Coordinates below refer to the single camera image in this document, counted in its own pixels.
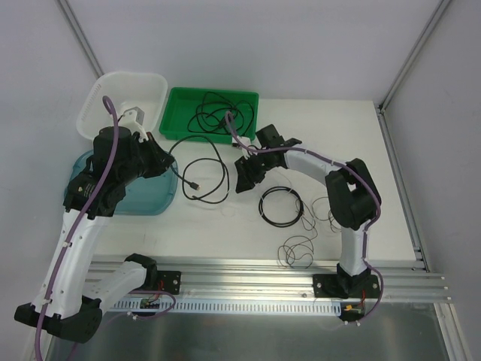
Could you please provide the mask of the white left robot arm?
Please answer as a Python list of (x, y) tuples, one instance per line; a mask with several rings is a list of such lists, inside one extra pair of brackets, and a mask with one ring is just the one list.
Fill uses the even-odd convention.
[(17, 307), (14, 319), (57, 338), (84, 344), (104, 314), (134, 290), (158, 286), (156, 261), (133, 253), (111, 275), (84, 287), (98, 238), (112, 220), (128, 185), (163, 175), (174, 164), (150, 132), (103, 128), (84, 167), (68, 183), (62, 231), (44, 284), (35, 300)]

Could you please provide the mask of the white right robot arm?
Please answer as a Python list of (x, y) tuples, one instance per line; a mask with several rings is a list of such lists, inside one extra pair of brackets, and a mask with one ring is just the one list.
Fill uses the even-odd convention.
[(366, 263), (368, 230), (380, 216), (381, 197), (364, 161), (355, 158), (338, 162), (322, 156), (297, 138), (285, 139), (274, 125), (257, 131), (261, 147), (248, 147), (234, 132), (233, 139), (246, 156), (234, 165), (237, 171), (235, 191), (251, 190), (273, 168), (300, 172), (320, 182), (327, 190), (331, 214), (341, 228), (341, 255), (336, 276), (323, 281), (324, 293), (340, 299), (361, 292), (371, 276)]

